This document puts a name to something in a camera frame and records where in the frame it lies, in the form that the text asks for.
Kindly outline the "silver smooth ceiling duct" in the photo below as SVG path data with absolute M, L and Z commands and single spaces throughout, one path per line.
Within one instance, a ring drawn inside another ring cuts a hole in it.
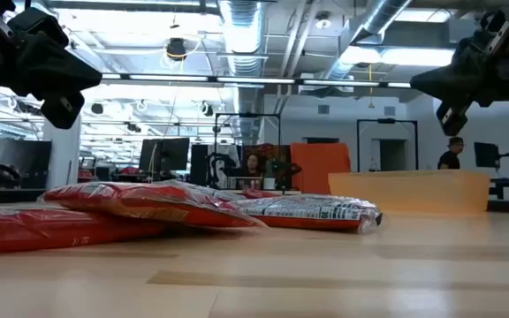
M 392 22 L 413 0 L 369 0 L 363 13 L 349 19 L 338 38 L 339 54 L 332 66 L 322 75 L 323 80 L 342 80 L 356 64 L 373 64 L 378 53 L 359 47 L 381 44 Z

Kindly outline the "black partition panel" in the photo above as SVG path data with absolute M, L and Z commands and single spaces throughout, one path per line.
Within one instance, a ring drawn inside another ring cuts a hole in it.
M 43 189 L 47 185 L 52 143 L 43 140 L 0 139 L 0 163 L 20 175 L 20 187 Z

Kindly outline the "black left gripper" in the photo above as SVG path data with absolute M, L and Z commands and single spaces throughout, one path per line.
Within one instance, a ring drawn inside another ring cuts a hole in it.
M 69 40 L 56 18 L 26 0 L 25 10 L 5 21 L 4 13 L 15 9 L 13 0 L 0 0 L 0 87 L 43 99 L 43 116 L 68 130 L 85 103 L 80 91 L 103 75 L 65 49 Z

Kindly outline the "tall black cabinet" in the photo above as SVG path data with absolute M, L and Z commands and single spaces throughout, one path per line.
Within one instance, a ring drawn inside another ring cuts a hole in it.
M 190 159 L 190 182 L 198 186 L 205 186 L 207 180 L 208 145 L 193 144 Z

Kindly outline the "black beam with light strips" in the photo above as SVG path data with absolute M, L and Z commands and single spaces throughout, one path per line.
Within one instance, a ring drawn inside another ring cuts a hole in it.
M 408 82 L 370 81 L 370 80 L 329 80 L 329 79 L 290 79 L 290 78 L 256 78 L 228 77 L 207 75 L 162 75 L 162 74 L 131 74 L 104 73 L 102 83 L 121 81 L 177 82 L 177 83 L 230 83 L 230 84 L 270 84 L 290 86 L 319 87 L 373 87 L 411 89 Z

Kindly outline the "black computer monitor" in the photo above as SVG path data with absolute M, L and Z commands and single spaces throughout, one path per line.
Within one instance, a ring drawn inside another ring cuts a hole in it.
M 185 170 L 189 148 L 188 138 L 144 140 L 139 169 L 153 172 Z

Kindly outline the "white building column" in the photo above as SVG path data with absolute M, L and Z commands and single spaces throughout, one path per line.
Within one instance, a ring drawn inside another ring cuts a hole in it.
M 51 142 L 47 188 L 78 182 L 81 116 L 68 130 L 54 127 L 48 120 L 43 125 L 43 140 Z

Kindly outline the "small black monitor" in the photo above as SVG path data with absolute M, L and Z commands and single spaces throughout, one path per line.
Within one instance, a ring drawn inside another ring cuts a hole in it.
M 498 168 L 500 154 L 498 146 L 491 143 L 475 142 L 475 165 L 479 168 Z

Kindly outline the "person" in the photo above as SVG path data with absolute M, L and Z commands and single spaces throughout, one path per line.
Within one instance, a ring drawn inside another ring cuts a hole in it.
M 460 168 L 459 155 L 464 149 L 464 141 L 461 137 L 451 137 L 448 143 L 448 150 L 438 160 L 439 170 L 458 170 Z
M 258 154 L 251 154 L 247 157 L 244 167 L 239 170 L 240 177 L 259 178 L 265 174 L 266 159 Z

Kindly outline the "silver ribbed ceiling duct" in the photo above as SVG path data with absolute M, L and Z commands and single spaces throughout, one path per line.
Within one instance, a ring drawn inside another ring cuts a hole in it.
M 228 65 L 232 76 L 262 76 L 262 60 L 247 57 L 262 53 L 265 4 L 247 0 L 219 0 L 223 18 L 225 50 L 232 53 Z M 262 113 L 261 88 L 237 88 L 235 111 Z M 238 117 L 240 140 L 243 146 L 254 145 L 259 139 L 261 118 Z

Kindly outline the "red popcorn bag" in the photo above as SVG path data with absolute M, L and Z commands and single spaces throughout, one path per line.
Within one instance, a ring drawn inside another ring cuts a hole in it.
M 91 246 L 162 234 L 148 219 L 59 208 L 0 208 L 0 254 Z
M 175 179 L 158 183 L 87 182 L 45 192 L 41 200 L 63 208 L 201 227 L 265 227 L 232 203 L 235 193 Z
M 283 196 L 283 193 L 281 191 L 266 191 L 253 188 L 243 190 L 224 190 L 224 192 L 241 195 L 247 199 L 262 199 Z
M 232 201 L 231 205 L 269 227 L 365 233 L 383 220 L 376 204 L 343 196 L 297 194 Z

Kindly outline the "black metal rack frame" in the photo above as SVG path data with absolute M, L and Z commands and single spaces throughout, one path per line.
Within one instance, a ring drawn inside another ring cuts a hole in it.
M 419 127 L 416 120 L 392 117 L 356 121 L 358 172 L 418 170 Z
M 253 112 L 216 113 L 215 114 L 215 124 L 213 126 L 214 139 L 215 139 L 214 140 L 214 151 L 211 154 L 211 156 L 213 156 L 213 159 L 207 159 L 207 164 L 208 164 L 208 178 L 207 178 L 207 182 L 208 182 L 208 185 L 210 187 L 215 188 L 215 189 L 219 188 L 219 186 L 217 184 L 218 183 L 218 176 L 217 176 L 217 173 L 216 173 L 216 161 L 220 160 L 219 153 L 217 152 L 217 147 L 219 145 L 219 143 L 218 143 L 218 134 L 220 133 L 220 128 L 221 127 L 227 126 L 226 123 L 224 123 L 224 124 L 219 124 L 218 123 L 218 119 L 221 116 L 225 116 L 228 119 L 231 119 L 232 117 L 239 117 L 239 118 L 246 118 L 247 120 L 250 120 L 250 119 L 255 120 L 256 118 L 259 118 L 259 117 L 275 117 L 277 119 L 277 136 L 278 136 L 277 144 L 279 146 L 282 146 L 282 126 L 281 126 L 281 116 L 280 115 L 278 115 L 278 114 L 266 114 L 266 113 L 253 113 Z M 252 144 L 243 143 L 242 147 L 243 146 L 253 146 L 253 145 L 254 145 L 254 143 L 252 143 Z M 277 172 L 277 166 L 274 164 L 274 162 L 272 162 L 270 164 L 270 166 L 272 167 L 272 169 L 275 172 Z

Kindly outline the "dark patterned backdrop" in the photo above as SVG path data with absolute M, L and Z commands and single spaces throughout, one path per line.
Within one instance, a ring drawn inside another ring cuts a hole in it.
M 279 146 L 270 143 L 243 146 L 241 165 L 242 169 L 247 173 L 249 172 L 248 161 L 252 155 L 257 159 L 257 165 L 255 168 L 256 173 L 254 174 L 255 177 L 273 177 L 277 180 L 277 184 L 282 186 L 285 190 L 289 190 L 292 187 L 291 177 L 287 177 L 281 170 L 275 172 L 270 166 L 270 164 L 274 161 L 281 163 L 289 163 L 291 161 L 291 151 L 289 146 Z

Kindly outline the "black round ceiling device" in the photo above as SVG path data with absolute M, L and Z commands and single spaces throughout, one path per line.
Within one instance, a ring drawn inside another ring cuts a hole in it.
M 185 40 L 170 38 L 165 48 L 165 55 L 173 61 L 185 60 L 187 55 Z

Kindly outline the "orange translucent basket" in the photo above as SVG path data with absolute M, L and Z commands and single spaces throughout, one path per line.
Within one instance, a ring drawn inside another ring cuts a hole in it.
M 423 216 L 482 216 L 490 177 L 470 170 L 331 173 L 330 191 L 376 204 L 383 212 Z

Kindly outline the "orange red upright panel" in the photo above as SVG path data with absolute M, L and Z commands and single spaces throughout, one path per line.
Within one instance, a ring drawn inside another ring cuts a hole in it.
M 345 143 L 292 143 L 292 163 L 301 171 L 292 176 L 292 186 L 303 193 L 330 194 L 329 174 L 351 171 Z

